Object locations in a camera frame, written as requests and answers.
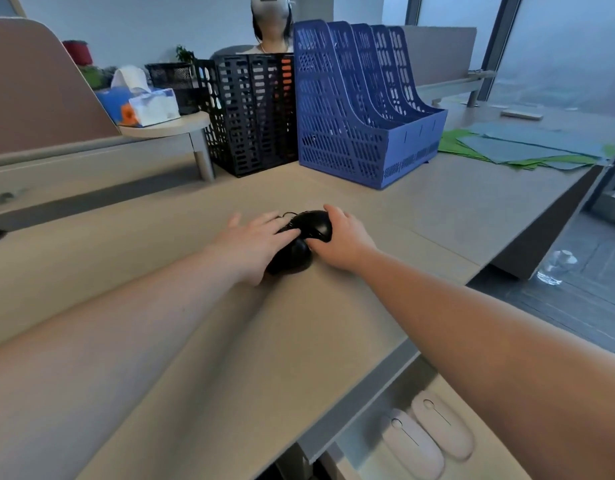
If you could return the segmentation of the person's right hand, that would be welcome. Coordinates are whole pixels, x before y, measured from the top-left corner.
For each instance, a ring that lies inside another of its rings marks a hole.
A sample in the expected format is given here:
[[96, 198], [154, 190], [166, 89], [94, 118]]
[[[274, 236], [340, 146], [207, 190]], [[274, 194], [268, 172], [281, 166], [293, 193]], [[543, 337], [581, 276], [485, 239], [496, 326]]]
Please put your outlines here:
[[359, 274], [381, 251], [355, 216], [334, 205], [325, 204], [333, 235], [323, 247], [309, 247], [325, 263], [343, 271]]

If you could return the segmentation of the person's left hand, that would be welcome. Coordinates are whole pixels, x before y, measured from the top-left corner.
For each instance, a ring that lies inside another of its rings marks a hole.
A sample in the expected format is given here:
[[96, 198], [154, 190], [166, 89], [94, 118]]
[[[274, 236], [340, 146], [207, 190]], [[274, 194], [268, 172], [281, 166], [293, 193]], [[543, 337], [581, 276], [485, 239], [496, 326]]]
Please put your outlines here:
[[248, 259], [272, 259], [300, 234], [298, 229], [279, 233], [288, 222], [288, 218], [280, 217], [277, 212], [266, 212], [241, 224], [241, 230], [227, 230], [226, 227], [204, 252], [237, 282], [248, 283]]

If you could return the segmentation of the black wired computer mouse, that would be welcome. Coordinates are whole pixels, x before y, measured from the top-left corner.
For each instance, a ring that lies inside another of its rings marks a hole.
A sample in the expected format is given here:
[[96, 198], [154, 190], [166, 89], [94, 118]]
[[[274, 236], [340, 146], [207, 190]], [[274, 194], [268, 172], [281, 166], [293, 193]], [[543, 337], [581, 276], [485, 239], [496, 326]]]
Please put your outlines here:
[[279, 230], [279, 233], [287, 230], [298, 229], [299, 239], [316, 239], [322, 242], [330, 242], [333, 235], [333, 227], [325, 210], [308, 210], [294, 214], [288, 224]]
[[301, 273], [312, 265], [312, 261], [312, 250], [303, 239], [296, 238], [275, 254], [265, 272], [271, 276]]

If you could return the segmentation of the person's left forearm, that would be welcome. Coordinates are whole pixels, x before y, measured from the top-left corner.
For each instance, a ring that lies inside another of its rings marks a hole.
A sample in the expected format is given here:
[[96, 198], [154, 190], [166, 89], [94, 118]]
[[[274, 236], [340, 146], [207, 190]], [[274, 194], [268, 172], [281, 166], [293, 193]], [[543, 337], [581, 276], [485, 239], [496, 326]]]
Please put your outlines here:
[[184, 258], [0, 346], [0, 480], [72, 480], [241, 278]]

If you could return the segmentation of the person's right forearm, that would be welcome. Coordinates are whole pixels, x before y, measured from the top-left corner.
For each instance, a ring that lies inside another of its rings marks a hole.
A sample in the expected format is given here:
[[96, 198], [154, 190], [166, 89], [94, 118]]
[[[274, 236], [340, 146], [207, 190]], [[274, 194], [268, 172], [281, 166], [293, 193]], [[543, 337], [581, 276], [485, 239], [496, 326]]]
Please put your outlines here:
[[533, 480], [615, 480], [615, 354], [374, 248], [352, 263]]

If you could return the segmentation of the black plastic file organizer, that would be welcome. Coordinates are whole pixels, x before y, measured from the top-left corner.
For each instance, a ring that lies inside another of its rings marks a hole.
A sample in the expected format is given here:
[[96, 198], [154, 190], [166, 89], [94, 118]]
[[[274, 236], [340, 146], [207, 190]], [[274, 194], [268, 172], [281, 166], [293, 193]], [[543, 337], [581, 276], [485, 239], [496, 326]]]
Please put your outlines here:
[[235, 177], [298, 161], [294, 55], [196, 59], [209, 158]]

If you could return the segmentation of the beige desk riser shelf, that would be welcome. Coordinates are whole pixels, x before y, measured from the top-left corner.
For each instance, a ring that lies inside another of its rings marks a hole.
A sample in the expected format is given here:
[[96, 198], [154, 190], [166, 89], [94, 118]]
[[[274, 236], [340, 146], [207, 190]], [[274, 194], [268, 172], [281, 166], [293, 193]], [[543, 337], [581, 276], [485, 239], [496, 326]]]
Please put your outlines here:
[[439, 107], [443, 98], [468, 94], [467, 107], [478, 107], [477, 98], [483, 83], [488, 79], [494, 79], [497, 72], [494, 70], [468, 71], [466, 77], [456, 80], [437, 82], [434, 84], [420, 85], [416, 87], [419, 97], [431, 106]]
[[200, 111], [148, 127], [118, 126], [118, 128], [123, 136], [139, 139], [156, 139], [186, 134], [190, 137], [201, 180], [205, 182], [214, 182], [215, 171], [209, 155], [206, 135], [204, 133], [210, 123], [209, 114]]

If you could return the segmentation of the blue plastic file organizer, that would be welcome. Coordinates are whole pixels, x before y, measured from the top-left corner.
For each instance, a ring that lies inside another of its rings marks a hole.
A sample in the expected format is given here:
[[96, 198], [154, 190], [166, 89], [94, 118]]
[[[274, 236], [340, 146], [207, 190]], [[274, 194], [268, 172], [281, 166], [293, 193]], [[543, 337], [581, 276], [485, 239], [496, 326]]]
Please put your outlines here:
[[447, 110], [420, 98], [400, 26], [294, 26], [298, 161], [383, 189], [433, 159]]

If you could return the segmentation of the blue and white tissue box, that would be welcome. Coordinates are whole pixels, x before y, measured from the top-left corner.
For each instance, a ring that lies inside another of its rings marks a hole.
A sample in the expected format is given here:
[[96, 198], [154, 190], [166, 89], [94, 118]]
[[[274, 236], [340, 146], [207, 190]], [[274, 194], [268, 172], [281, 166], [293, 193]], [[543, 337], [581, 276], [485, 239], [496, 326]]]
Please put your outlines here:
[[94, 93], [117, 126], [146, 128], [181, 118], [174, 91], [152, 88], [145, 71], [137, 66], [121, 66], [110, 88]]

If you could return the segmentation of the black mesh pen holder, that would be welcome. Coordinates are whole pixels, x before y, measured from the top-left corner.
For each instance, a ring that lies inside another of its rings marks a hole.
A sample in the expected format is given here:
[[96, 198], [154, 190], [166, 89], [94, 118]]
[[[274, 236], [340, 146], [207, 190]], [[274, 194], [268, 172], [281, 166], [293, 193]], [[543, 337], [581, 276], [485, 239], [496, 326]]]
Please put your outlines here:
[[199, 91], [194, 85], [193, 66], [190, 63], [152, 63], [144, 67], [155, 88], [174, 91], [182, 116], [200, 112]]

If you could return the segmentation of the green paper folder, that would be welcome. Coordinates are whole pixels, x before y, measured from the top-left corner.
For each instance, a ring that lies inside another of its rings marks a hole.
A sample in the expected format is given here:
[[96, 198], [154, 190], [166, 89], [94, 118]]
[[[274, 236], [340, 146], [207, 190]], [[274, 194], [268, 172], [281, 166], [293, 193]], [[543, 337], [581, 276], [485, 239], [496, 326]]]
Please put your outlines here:
[[[459, 137], [469, 136], [469, 135], [474, 135], [474, 134], [471, 134], [470, 132], [468, 132], [466, 129], [463, 129], [463, 128], [445, 131], [440, 140], [439, 151], [443, 153], [449, 153], [452, 155], [475, 159], [478, 161], [494, 163], [488, 160], [486, 157], [482, 156], [481, 154], [461, 144], [461, 142], [458, 141]], [[608, 162], [604, 166], [607, 166], [609, 165], [611, 158], [615, 157], [615, 147], [611, 145], [606, 145], [605, 151], [607, 153], [607, 156], [605, 156], [604, 158], [607, 158]], [[534, 170], [540, 167], [549, 168], [547, 166], [540, 166], [537, 163], [530, 163], [530, 162], [525, 163], [524, 166], [514, 166], [511, 164], [496, 164], [496, 165], [507, 166], [513, 169], [525, 169], [525, 170]]]

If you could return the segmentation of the grey-blue paper folder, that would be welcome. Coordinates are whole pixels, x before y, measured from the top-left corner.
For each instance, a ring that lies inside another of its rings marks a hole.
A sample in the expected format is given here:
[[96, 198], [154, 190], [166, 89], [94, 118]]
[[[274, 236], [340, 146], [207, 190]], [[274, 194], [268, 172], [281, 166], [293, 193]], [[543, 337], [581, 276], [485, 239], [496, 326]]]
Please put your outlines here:
[[474, 135], [513, 143], [564, 150], [568, 154], [581, 154], [601, 158], [607, 156], [605, 145], [579, 133], [549, 130], [520, 123], [480, 122], [467, 127]]
[[459, 137], [458, 141], [496, 164], [524, 166], [525, 163], [530, 162], [569, 171], [595, 164], [604, 166], [608, 162], [608, 159], [604, 157], [593, 157], [570, 150], [557, 150], [478, 135]]

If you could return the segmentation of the white head-mounted headset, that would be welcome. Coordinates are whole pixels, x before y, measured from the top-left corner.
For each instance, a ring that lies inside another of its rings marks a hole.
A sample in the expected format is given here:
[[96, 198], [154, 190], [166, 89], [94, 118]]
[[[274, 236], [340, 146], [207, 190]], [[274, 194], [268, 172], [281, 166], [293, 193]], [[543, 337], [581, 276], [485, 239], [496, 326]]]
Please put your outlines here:
[[250, 8], [255, 18], [278, 16], [288, 18], [291, 14], [290, 0], [250, 0]]

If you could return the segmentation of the grey desk partition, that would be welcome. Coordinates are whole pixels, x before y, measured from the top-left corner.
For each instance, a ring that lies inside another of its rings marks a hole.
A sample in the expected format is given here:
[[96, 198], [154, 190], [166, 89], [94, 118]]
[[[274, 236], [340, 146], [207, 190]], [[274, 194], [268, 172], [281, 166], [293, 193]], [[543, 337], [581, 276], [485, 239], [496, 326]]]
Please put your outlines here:
[[468, 77], [477, 28], [403, 25], [402, 29], [416, 86]]

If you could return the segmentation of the white computer mouse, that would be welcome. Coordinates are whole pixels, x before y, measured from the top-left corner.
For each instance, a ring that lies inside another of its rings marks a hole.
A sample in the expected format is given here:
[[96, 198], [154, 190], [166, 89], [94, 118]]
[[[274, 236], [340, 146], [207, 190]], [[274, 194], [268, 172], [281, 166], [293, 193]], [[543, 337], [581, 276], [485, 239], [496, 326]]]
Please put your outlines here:
[[441, 451], [457, 461], [466, 461], [475, 450], [475, 437], [463, 418], [439, 395], [423, 390], [411, 401], [417, 422]]
[[438, 480], [445, 459], [431, 436], [405, 411], [393, 408], [382, 416], [384, 444], [406, 470], [419, 480]]

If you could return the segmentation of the red plant pot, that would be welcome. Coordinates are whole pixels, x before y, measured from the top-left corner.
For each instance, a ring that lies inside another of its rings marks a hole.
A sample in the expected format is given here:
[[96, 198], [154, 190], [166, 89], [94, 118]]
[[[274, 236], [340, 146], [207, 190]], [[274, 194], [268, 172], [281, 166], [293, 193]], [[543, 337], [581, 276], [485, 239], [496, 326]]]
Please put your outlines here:
[[88, 43], [82, 40], [63, 40], [63, 47], [77, 66], [93, 66], [94, 62]]

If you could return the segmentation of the brown desk partition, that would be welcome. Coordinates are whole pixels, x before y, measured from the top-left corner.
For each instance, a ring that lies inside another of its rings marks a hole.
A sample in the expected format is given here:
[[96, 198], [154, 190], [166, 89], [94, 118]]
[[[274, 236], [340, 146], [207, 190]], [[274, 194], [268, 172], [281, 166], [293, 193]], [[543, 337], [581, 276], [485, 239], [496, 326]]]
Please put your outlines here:
[[56, 35], [0, 17], [0, 156], [119, 136]]

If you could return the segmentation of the clear plastic water bottle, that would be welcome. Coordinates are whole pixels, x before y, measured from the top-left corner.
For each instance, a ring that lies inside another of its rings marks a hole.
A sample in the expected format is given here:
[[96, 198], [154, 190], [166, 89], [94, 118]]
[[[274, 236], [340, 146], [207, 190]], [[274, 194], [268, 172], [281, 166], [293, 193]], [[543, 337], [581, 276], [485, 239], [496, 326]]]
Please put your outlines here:
[[578, 259], [569, 250], [555, 250], [546, 257], [536, 272], [536, 279], [550, 286], [561, 285], [565, 275], [578, 263]]

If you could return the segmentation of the beige under-desk drawer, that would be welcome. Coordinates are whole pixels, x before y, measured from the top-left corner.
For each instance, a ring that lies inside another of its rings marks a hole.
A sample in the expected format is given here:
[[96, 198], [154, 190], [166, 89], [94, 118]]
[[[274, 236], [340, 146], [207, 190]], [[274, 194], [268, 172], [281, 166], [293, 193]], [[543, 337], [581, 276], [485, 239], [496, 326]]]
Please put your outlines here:
[[433, 392], [456, 411], [475, 438], [475, 450], [467, 460], [446, 456], [439, 480], [530, 480], [496, 435], [421, 356], [320, 456], [318, 463], [330, 479], [416, 480], [384, 444], [381, 420], [393, 408], [407, 411], [412, 417], [411, 401], [422, 390]]

